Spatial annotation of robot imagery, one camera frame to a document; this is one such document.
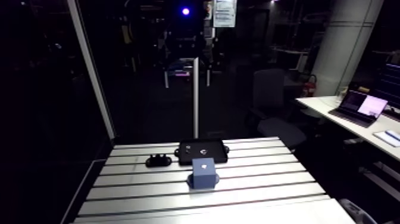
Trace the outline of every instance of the monitor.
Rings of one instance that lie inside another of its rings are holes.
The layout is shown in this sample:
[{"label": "monitor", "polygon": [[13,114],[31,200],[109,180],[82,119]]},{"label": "monitor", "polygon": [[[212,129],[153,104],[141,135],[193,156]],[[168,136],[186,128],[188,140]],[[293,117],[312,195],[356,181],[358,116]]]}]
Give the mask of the monitor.
[{"label": "monitor", "polygon": [[371,95],[386,99],[390,106],[400,109],[400,66],[386,64],[374,83]]}]

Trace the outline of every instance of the notebook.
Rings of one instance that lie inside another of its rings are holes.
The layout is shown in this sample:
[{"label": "notebook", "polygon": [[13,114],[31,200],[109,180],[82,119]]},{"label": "notebook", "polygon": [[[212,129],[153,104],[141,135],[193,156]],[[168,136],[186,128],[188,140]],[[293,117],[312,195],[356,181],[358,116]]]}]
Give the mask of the notebook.
[{"label": "notebook", "polygon": [[388,135],[385,131],[383,132],[375,132],[373,135],[385,141],[389,145],[393,147],[400,147],[400,141]]}]

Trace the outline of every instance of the sign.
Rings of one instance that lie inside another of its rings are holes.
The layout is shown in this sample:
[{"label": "sign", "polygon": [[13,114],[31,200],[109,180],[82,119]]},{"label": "sign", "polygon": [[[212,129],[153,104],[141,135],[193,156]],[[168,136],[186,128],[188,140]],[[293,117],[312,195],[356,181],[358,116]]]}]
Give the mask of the sign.
[{"label": "sign", "polygon": [[214,0],[214,27],[235,27],[236,0]]}]

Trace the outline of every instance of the office chair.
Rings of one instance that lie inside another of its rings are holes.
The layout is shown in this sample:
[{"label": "office chair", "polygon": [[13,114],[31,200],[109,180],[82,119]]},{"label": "office chair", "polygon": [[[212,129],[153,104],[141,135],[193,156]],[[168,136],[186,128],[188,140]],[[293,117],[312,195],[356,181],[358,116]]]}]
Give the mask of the office chair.
[{"label": "office chair", "polygon": [[[366,211],[358,207],[349,199],[340,199],[339,204],[351,216],[356,224],[378,224]],[[385,222],[384,224],[400,223],[400,219]]]},{"label": "office chair", "polygon": [[264,137],[278,136],[289,148],[307,139],[296,126],[284,121],[290,110],[284,107],[283,91],[286,72],[282,69],[260,70],[253,78],[253,107],[246,123]]}]

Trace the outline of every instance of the blue light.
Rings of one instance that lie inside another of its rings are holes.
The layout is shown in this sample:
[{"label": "blue light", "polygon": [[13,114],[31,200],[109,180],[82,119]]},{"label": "blue light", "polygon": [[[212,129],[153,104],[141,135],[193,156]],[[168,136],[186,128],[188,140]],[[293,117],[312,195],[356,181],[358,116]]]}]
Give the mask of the blue light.
[{"label": "blue light", "polygon": [[190,11],[189,11],[188,8],[184,8],[184,9],[182,10],[182,14],[183,14],[183,15],[189,15],[189,13],[190,13]]}]

